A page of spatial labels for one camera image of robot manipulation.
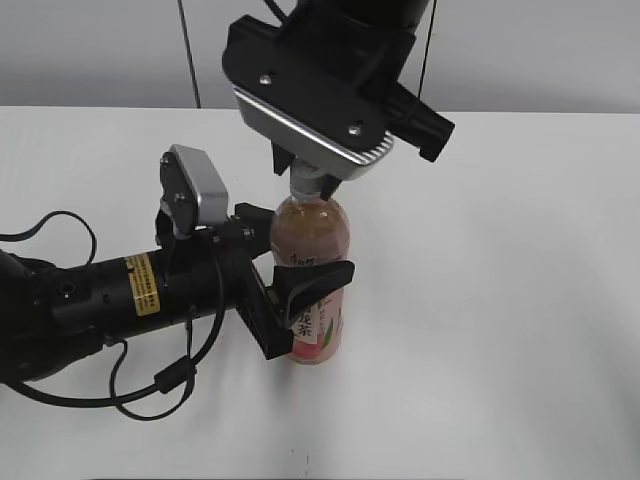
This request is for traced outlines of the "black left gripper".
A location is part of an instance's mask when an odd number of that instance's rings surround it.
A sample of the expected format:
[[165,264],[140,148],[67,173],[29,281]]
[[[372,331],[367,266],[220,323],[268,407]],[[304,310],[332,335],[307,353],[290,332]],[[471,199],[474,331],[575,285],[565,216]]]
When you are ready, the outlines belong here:
[[307,267],[276,266],[272,297],[253,264],[266,252],[265,233],[275,211],[243,202],[237,218],[213,228],[179,234],[167,216],[162,227],[162,312],[189,323],[212,315],[214,322],[200,349],[201,361],[220,333],[227,310],[238,312],[265,358],[293,349],[290,330],[319,301],[352,280],[355,264],[341,260]]

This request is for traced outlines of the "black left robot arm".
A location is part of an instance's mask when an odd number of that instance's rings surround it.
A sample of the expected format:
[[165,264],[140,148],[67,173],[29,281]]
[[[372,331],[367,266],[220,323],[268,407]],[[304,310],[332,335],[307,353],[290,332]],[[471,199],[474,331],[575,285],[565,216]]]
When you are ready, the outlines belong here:
[[297,319],[355,267],[278,266],[265,285],[254,262],[269,250],[272,218],[242,203],[224,223],[179,236],[159,214],[156,250],[68,269],[3,253],[2,381],[37,381],[118,340],[231,309],[265,358],[289,354]]

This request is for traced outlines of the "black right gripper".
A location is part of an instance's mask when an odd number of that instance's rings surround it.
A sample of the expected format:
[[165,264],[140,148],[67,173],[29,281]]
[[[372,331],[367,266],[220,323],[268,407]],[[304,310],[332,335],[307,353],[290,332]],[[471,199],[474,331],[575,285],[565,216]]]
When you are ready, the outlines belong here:
[[[454,125],[399,81],[415,43],[414,31],[398,9],[295,9],[278,27],[276,41],[347,86],[382,114],[391,134],[434,161]],[[296,155],[271,143],[273,171],[282,176]],[[322,177],[320,198],[329,201],[342,180]]]

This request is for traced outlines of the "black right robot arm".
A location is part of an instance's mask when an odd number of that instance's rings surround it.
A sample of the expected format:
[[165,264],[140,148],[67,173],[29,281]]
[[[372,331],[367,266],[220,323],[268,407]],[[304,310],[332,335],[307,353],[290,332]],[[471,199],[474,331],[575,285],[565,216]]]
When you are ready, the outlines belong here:
[[362,176],[401,139],[435,161],[454,124],[399,82],[424,1],[300,1],[278,26],[245,15],[222,56],[247,126],[282,175],[301,159],[320,196]]

